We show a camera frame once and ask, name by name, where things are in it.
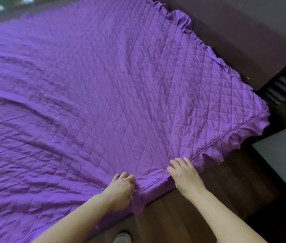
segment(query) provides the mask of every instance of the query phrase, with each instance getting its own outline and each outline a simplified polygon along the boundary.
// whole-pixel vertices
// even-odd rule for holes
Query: person's left arm
[[[133,199],[135,177],[116,174],[109,186],[37,237],[33,243],[83,243],[108,212],[125,209]]]

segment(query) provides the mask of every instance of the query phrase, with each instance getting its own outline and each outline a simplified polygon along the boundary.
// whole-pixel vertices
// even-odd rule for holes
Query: person's left hand
[[[100,194],[109,203],[109,211],[118,212],[128,207],[133,200],[135,186],[134,175],[123,172],[116,174],[108,187]]]

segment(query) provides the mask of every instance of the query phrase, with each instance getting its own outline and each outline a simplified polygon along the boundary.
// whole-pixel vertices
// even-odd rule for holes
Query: forearm
[[[58,221],[33,243],[83,243],[98,221],[108,213],[108,201],[96,195]]]
[[[196,195],[192,203],[205,218],[219,243],[266,243],[212,193]]]

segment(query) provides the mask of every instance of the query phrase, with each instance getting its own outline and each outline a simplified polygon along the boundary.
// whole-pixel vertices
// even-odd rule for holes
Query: person's right arm
[[[267,243],[206,189],[189,159],[176,158],[170,163],[167,170],[177,189],[199,210],[219,243]]]

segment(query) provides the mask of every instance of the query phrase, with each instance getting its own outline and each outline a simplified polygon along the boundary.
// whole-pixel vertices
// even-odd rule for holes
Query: shoe
[[[132,237],[129,233],[121,232],[117,234],[113,243],[132,243]]]

